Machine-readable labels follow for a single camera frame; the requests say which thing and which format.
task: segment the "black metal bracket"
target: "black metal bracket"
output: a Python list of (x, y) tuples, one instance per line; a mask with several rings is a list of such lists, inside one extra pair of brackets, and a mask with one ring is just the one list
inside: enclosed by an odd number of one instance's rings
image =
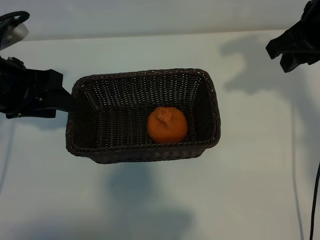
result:
[(52, 69), (26, 69), (17, 58), (0, 58), (0, 112), (8, 119), (55, 118), (56, 110), (76, 112), (78, 102), (63, 87), (63, 75)]

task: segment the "basket rim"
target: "basket rim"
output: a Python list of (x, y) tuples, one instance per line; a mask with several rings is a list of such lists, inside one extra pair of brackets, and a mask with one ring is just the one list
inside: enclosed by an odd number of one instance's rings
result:
[(205, 78), (205, 82), (207, 84), (208, 89), (208, 96), (212, 101), (214, 106), (211, 107), (212, 113), (216, 113), (217, 117), (215, 118), (214, 128), (212, 137), (207, 140), (198, 140), (198, 141), (188, 141), (188, 142), (175, 142), (175, 143), (146, 143), (146, 144), (134, 144), (134, 145), (121, 145), (121, 146), (109, 146), (109, 147), (96, 147), (96, 148), (87, 148), (87, 147), (79, 147), (76, 145), (73, 134), (74, 134), (74, 127), (71, 124), (75, 118), (74, 113), (68, 114), (67, 125), (66, 125), (66, 148), (67, 150), (75, 155), (75, 156), (83, 156), (89, 157), (93, 155), (100, 155), (101, 152), (103, 154), (116, 154), (116, 153), (125, 153), (125, 152), (139, 152), (143, 150), (144, 152), (149, 151), (174, 151), (174, 150), (181, 150), (181, 149), (207, 149), (212, 148), (218, 144), (220, 137), (221, 137), (221, 119), (220, 119), (220, 112), (217, 104), (217, 95), (216, 90), (213, 84), (213, 81), (209, 74), (199, 68), (173, 68), (173, 69), (160, 69), (160, 70), (146, 70), (146, 71), (135, 71), (135, 72), (124, 72), (124, 73), (109, 73), (109, 74), (94, 74), (90, 76), (85, 76), (80, 78), (72, 88), (72, 96), (77, 98), (79, 89), (81, 86), (88, 81), (92, 80), (93, 77), (101, 77), (101, 80), (108, 80), (114, 78), (132, 78), (132, 77), (139, 77), (139, 76), (148, 76), (152, 77), (158, 76), (159, 74), (166, 74), (166, 75), (174, 75), (174, 74), (199, 74), (200, 77), (203, 79)]

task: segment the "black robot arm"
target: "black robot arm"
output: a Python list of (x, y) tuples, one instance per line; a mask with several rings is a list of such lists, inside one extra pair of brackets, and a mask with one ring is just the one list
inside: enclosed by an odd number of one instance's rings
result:
[[(24, 11), (0, 17), (0, 50), (22, 40), (28, 30)], [(63, 75), (52, 69), (27, 69), (15, 57), (0, 57), (0, 112), (8, 119), (20, 117), (54, 118), (56, 110), (75, 112), (77, 101), (62, 87)]]
[(280, 64), (285, 73), (300, 64), (320, 60), (320, 1), (309, 1), (302, 17), (281, 36), (271, 40), (266, 50), (272, 59), (282, 54)]

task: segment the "woven texture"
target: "woven texture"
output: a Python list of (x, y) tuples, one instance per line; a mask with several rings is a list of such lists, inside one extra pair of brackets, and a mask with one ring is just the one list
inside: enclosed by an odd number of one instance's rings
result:
[[(75, 83), (72, 95), (79, 110), (69, 113), (66, 148), (97, 163), (195, 158), (220, 139), (215, 88), (201, 69), (86, 76)], [(188, 132), (182, 142), (157, 144), (149, 137), (148, 116), (159, 106), (185, 115)]]

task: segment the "brown wicker basket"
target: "brown wicker basket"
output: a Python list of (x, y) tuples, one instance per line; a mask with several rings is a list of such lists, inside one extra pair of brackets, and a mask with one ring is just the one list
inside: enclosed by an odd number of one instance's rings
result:
[[(213, 82), (201, 69), (148, 70), (79, 79), (72, 95), (66, 148), (100, 164), (199, 157), (220, 139), (220, 115)], [(185, 139), (157, 144), (147, 133), (149, 114), (159, 106), (180, 109), (188, 123)]]

